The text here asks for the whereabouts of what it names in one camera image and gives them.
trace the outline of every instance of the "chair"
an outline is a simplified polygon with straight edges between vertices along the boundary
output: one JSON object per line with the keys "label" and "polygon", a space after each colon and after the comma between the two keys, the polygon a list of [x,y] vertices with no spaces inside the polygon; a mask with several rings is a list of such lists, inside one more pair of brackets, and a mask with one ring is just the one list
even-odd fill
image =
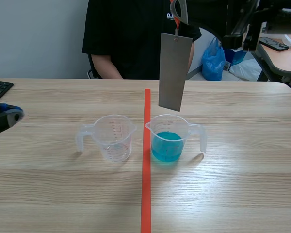
{"label": "chair", "polygon": [[89,79],[92,79],[91,78],[91,73],[92,73],[93,79],[97,79],[97,78],[102,79],[102,77],[98,74],[98,72],[95,69],[95,66],[94,66],[94,63],[92,60],[92,55],[88,54],[87,56],[88,56],[88,60],[89,60],[89,65],[91,66],[91,69],[87,72],[87,77]]}

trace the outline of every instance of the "white bag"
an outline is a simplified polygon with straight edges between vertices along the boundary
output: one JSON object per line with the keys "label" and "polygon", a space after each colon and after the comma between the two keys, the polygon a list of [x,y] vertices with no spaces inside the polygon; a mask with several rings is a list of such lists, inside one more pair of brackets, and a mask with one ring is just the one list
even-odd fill
{"label": "white bag", "polygon": [[255,59],[250,59],[232,66],[229,72],[238,78],[256,81],[262,72],[262,68]]}

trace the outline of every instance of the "metal plate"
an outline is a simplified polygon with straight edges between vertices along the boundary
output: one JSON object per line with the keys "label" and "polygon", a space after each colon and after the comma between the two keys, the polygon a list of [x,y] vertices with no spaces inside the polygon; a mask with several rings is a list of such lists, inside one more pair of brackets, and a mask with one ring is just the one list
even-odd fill
{"label": "metal plate", "polygon": [[193,40],[162,33],[159,106],[180,111]]}

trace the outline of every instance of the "measuring cup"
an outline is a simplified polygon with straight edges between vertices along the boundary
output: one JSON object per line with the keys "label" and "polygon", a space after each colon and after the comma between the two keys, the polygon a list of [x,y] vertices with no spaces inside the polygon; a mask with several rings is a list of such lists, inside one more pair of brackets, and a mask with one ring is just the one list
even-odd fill
{"label": "measuring cup", "polygon": [[145,125],[151,130],[151,150],[153,155],[163,162],[172,162],[180,158],[188,137],[200,135],[200,151],[206,153],[207,135],[203,126],[189,124],[175,115],[160,115]]}
{"label": "measuring cup", "polygon": [[131,154],[131,135],[137,127],[121,115],[105,116],[94,125],[83,125],[76,136],[78,152],[84,151],[84,136],[91,136],[99,144],[101,154],[107,160],[121,162]]}

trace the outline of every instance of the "measuring cup handle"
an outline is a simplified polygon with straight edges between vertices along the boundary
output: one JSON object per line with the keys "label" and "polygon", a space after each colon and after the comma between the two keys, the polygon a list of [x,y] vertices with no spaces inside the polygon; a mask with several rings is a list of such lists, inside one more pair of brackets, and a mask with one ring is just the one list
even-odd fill
{"label": "measuring cup handle", "polygon": [[206,153],[207,150],[207,134],[206,130],[202,125],[197,124],[189,124],[191,128],[191,132],[195,134],[199,134],[199,144],[200,144],[200,151]]}
{"label": "measuring cup handle", "polygon": [[92,136],[93,133],[88,131],[94,125],[83,125],[81,130],[76,135],[76,144],[78,148],[78,152],[84,151],[84,137],[85,136]]}

